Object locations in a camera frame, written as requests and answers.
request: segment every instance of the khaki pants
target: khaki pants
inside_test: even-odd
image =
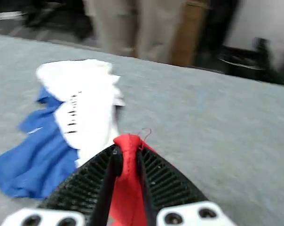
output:
[[[169,63],[173,40],[186,0],[93,1],[101,47],[121,56]]]

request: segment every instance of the white wall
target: white wall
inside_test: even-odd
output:
[[[284,43],[284,0],[241,0],[225,44],[252,49],[255,37]]]

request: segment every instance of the white cloth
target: white cloth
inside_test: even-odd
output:
[[[95,59],[41,65],[37,77],[45,89],[64,101],[55,120],[71,147],[78,149],[78,167],[113,144],[118,136],[115,105],[124,106],[111,74],[112,65]]]

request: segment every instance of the black plastic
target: black plastic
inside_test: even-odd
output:
[[[120,149],[112,145],[62,182],[39,207],[78,211],[85,215],[87,226],[105,226],[122,166]]]
[[[174,166],[148,148],[137,152],[137,167],[148,226],[156,225],[162,208],[208,200]]]

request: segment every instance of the red thread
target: red thread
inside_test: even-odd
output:
[[[144,138],[144,140],[143,140],[143,142],[142,142],[141,147],[139,147],[140,151],[142,151],[143,148],[144,148],[144,143],[145,143],[145,141],[146,141],[146,138],[152,133],[151,128],[143,128],[142,130],[146,130],[146,129],[149,129],[149,133],[145,136],[145,138]]]

